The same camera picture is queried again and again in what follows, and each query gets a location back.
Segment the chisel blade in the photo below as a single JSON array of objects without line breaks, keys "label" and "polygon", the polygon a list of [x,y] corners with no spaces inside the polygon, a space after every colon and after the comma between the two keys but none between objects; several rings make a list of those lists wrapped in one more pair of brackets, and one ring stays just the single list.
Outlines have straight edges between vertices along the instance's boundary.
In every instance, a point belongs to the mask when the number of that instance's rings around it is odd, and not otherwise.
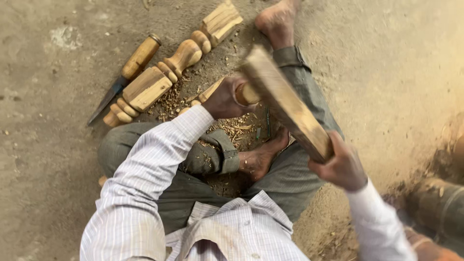
[{"label": "chisel blade", "polygon": [[108,90],[103,100],[98,105],[95,112],[90,117],[89,121],[87,122],[87,126],[89,126],[93,120],[105,109],[105,107],[110,103],[110,101],[129,84],[129,80],[125,77],[120,76],[118,80],[113,84],[111,89]]}]

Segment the gray trousers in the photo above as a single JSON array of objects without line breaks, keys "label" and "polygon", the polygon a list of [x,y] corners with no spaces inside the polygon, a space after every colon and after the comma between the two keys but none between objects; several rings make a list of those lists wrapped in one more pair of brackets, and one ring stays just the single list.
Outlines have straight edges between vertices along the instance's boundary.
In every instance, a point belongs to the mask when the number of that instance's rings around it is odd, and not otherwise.
[{"label": "gray trousers", "polygon": [[[326,130],[336,130],[343,136],[299,49],[283,48],[276,50],[273,56],[322,127]],[[114,175],[140,135],[158,124],[133,123],[114,128],[107,134],[98,149],[98,160],[107,177]],[[171,186],[158,200],[158,213],[166,234],[186,226],[196,201],[221,207],[232,200],[218,196],[209,185],[192,175],[233,173],[238,169],[238,152],[222,130],[205,134],[200,139],[215,145],[220,151],[195,143],[186,160],[179,165]],[[211,158],[209,163],[196,158],[203,154]],[[250,200],[264,190],[289,219],[295,222],[324,183],[316,174],[310,172],[307,162],[308,155],[305,150],[298,142],[294,142],[277,156],[269,172],[254,183],[242,198]]]}]

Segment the chisel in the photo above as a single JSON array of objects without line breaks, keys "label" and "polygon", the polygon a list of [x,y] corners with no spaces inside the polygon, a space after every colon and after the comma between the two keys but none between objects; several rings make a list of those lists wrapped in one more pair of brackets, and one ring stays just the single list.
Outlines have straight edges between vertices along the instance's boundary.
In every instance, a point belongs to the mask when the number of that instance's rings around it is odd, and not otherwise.
[{"label": "chisel", "polygon": [[148,35],[145,41],[137,48],[129,61],[124,65],[121,76],[119,76],[113,86],[108,90],[105,97],[100,102],[100,105],[98,105],[97,110],[95,110],[87,122],[87,126],[92,123],[117,94],[145,69],[145,66],[153,58],[160,46],[161,41],[156,34],[151,33]]}]

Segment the hand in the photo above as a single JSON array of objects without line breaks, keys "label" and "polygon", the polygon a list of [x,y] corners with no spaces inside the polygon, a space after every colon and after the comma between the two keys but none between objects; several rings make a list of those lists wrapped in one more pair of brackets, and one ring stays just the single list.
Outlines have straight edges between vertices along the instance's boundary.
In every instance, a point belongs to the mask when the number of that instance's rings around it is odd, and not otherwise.
[{"label": "hand", "polygon": [[318,164],[311,159],[308,168],[314,171],[322,180],[331,182],[348,191],[357,191],[367,184],[367,175],[364,173],[358,152],[348,146],[336,131],[328,132],[335,156],[325,165]]},{"label": "hand", "polygon": [[215,120],[240,117],[247,112],[253,112],[256,105],[243,106],[235,98],[235,90],[244,83],[246,83],[244,78],[225,77],[209,99],[203,103],[203,107]]}]

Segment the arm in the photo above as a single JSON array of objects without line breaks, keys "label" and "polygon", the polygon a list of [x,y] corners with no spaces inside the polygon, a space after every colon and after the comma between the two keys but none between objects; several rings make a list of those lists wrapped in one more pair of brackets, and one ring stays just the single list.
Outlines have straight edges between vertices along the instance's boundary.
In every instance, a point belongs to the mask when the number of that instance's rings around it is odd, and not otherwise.
[{"label": "arm", "polygon": [[406,239],[395,210],[388,206],[364,172],[358,153],[337,132],[329,132],[335,156],[322,165],[308,162],[321,179],[345,189],[362,260],[413,261],[416,253]]},{"label": "arm", "polygon": [[236,102],[240,78],[225,78],[203,104],[140,136],[109,179],[81,240],[80,259],[165,260],[165,234],[157,200],[171,185],[193,143],[218,118],[254,109]]},{"label": "arm", "polygon": [[417,260],[396,211],[369,180],[357,192],[346,192],[362,260]]}]

